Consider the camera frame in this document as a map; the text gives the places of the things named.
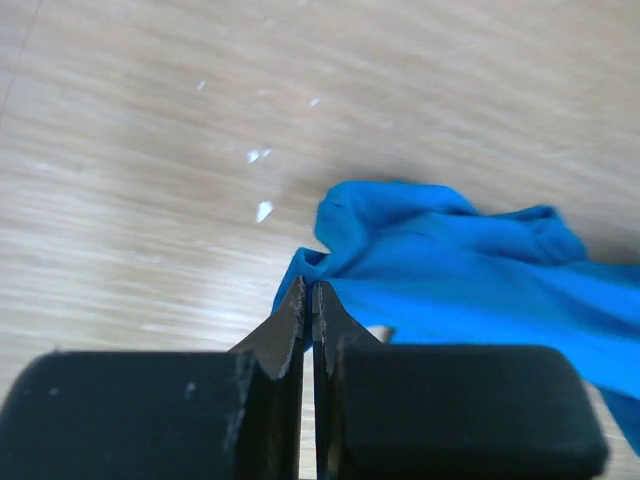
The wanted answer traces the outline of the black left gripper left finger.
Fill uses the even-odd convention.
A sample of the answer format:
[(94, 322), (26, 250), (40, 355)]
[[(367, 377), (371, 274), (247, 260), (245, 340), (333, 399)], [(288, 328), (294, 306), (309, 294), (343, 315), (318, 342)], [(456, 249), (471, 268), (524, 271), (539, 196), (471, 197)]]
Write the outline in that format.
[(230, 350), (55, 351), (1, 409), (5, 479), (294, 479), (306, 288)]

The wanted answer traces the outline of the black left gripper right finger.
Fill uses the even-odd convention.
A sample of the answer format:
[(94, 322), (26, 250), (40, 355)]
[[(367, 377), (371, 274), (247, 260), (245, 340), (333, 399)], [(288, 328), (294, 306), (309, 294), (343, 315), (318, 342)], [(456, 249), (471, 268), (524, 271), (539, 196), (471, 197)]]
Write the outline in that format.
[(321, 479), (591, 479), (609, 447), (559, 351), (387, 345), (332, 285), (311, 294)]

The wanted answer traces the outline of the blue t shirt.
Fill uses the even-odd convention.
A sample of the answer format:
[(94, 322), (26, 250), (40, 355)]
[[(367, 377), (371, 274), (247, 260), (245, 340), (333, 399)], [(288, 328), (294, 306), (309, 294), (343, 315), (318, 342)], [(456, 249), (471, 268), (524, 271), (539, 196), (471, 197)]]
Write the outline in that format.
[(320, 202), (322, 251), (296, 277), (331, 283), (362, 325), (397, 343), (540, 344), (561, 351), (639, 444), (639, 269), (598, 263), (549, 206), (488, 215), (455, 190), (347, 181)]

